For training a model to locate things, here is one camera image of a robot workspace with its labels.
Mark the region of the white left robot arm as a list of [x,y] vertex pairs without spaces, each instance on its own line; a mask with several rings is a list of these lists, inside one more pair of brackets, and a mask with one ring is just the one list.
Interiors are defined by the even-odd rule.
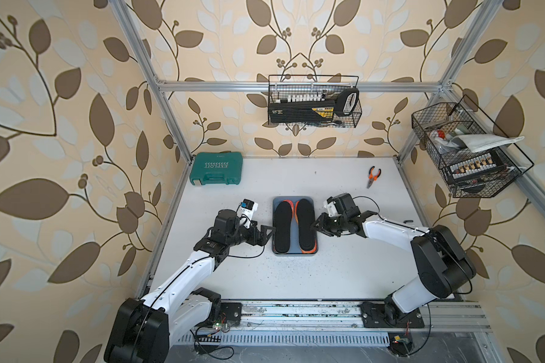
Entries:
[[189,258],[164,283],[119,308],[104,351],[105,362],[163,362],[171,346],[198,324],[218,319],[218,293],[202,288],[240,244],[266,246],[275,228],[221,210]]

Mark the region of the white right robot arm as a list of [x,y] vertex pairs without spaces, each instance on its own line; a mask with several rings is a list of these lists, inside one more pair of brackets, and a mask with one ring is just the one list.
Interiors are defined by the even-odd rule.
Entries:
[[383,316],[389,325],[436,299],[448,298],[464,284],[472,284],[475,265],[449,228],[414,227],[378,212],[362,212],[347,193],[328,198],[324,207],[313,230],[329,237],[355,234],[412,254],[417,276],[384,299]]

